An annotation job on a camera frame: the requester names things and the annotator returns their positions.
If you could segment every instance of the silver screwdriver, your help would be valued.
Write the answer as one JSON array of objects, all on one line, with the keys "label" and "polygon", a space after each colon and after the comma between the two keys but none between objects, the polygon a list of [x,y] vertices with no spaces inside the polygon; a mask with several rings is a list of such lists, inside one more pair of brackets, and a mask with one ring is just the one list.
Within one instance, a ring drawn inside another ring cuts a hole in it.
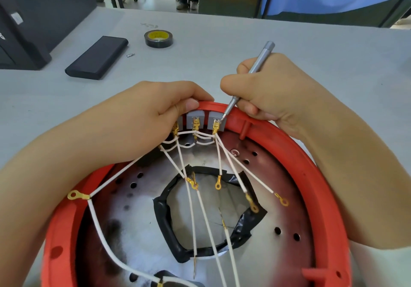
[{"label": "silver screwdriver", "polygon": [[[255,61],[254,65],[250,68],[248,73],[256,73],[257,71],[259,71],[260,68],[263,66],[265,60],[267,60],[268,57],[270,56],[270,54],[273,51],[274,47],[275,47],[274,42],[267,41],[267,43],[265,44],[264,49],[261,51],[260,55],[258,56],[258,58]],[[224,118],[226,118],[226,116],[231,112],[231,110],[234,108],[234,106],[238,103],[239,100],[240,100],[240,97],[233,97],[231,99],[231,101],[230,101],[229,105],[227,106],[220,122],[223,121]]]}]

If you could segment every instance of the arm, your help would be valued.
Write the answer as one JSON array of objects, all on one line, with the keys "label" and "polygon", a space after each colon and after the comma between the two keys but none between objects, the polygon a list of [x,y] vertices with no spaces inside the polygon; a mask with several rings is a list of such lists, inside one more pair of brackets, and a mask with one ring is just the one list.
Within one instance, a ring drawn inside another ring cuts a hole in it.
[{"label": "arm", "polygon": [[192,82],[141,82],[40,135],[0,170],[0,280],[18,287],[70,189],[102,166],[167,138],[178,116],[213,98]]},{"label": "arm", "polygon": [[411,178],[373,130],[330,92],[275,53],[259,73],[255,59],[222,79],[240,109],[275,120],[300,139],[331,186],[349,239],[379,249],[411,245]]}]

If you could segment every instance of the forearm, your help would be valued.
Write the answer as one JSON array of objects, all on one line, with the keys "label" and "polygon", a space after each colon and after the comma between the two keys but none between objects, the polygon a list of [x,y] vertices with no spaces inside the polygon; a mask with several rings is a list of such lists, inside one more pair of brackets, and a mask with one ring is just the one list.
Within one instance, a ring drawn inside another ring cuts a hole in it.
[{"label": "forearm", "polygon": [[410,176],[357,114],[328,101],[304,122],[302,141],[336,196],[348,237],[380,249],[410,246]]},{"label": "forearm", "polygon": [[41,135],[0,170],[0,212],[6,212],[0,221],[4,286],[22,285],[54,208],[94,170],[86,145],[66,126]]}]

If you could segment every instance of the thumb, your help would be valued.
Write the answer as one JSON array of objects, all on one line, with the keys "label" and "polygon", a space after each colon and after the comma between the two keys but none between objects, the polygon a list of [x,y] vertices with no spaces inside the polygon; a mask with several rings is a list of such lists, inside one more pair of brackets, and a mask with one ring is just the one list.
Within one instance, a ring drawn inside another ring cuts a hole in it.
[{"label": "thumb", "polygon": [[200,103],[195,99],[186,99],[179,101],[177,104],[170,107],[161,116],[166,120],[166,123],[172,125],[177,121],[181,115],[197,109]]},{"label": "thumb", "polygon": [[228,95],[235,95],[242,99],[251,100],[256,86],[256,73],[240,73],[224,76],[220,88]]}]

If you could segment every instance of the black computer case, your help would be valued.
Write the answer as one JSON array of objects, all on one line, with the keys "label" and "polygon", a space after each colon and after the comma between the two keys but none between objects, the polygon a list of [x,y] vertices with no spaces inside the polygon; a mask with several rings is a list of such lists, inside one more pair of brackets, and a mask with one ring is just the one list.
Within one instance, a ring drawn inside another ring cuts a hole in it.
[{"label": "black computer case", "polygon": [[95,0],[0,0],[0,69],[41,69],[95,7]]}]

